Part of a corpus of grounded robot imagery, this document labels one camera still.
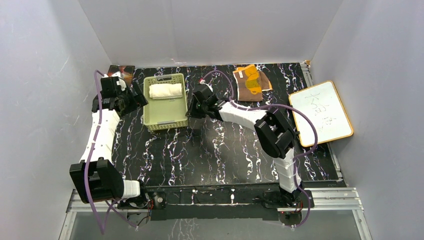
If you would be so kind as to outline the white terry towel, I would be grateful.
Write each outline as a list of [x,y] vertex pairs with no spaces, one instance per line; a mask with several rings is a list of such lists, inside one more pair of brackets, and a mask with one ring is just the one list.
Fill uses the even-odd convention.
[[157,83],[149,86],[149,97],[153,100],[176,99],[183,97],[181,83]]

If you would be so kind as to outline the light green plastic basket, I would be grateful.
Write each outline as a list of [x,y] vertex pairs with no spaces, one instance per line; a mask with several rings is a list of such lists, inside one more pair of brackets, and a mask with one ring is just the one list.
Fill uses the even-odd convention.
[[[182,84],[182,97],[151,99],[149,86],[153,84]],[[149,131],[159,131],[188,126],[187,94],[182,73],[149,76],[143,80],[143,94],[148,104],[143,107],[143,124]]]

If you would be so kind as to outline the brown and yellow cloth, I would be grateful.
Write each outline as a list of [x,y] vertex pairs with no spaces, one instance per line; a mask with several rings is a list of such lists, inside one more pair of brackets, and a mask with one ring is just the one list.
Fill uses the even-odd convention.
[[261,102],[263,92],[273,90],[268,77],[254,64],[237,67],[232,74],[236,81],[239,102]]

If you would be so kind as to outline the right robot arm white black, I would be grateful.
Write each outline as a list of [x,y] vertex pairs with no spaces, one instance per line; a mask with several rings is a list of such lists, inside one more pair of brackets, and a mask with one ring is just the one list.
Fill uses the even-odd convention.
[[281,110],[252,109],[232,101],[219,99],[206,84],[197,86],[186,115],[238,124],[256,133],[260,146],[270,156],[278,174],[279,191],[264,193],[260,199],[268,205],[295,207],[302,199],[301,178],[296,171],[292,129]]

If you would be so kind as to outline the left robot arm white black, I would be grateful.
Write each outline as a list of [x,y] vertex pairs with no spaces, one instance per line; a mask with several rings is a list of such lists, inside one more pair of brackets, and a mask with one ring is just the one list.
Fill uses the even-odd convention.
[[92,101],[92,126],[85,151],[69,174],[85,204],[129,199],[137,208],[149,203],[141,180],[125,180],[112,163],[113,144],[121,118],[147,105],[137,85],[130,86],[121,73],[96,80],[100,92]]

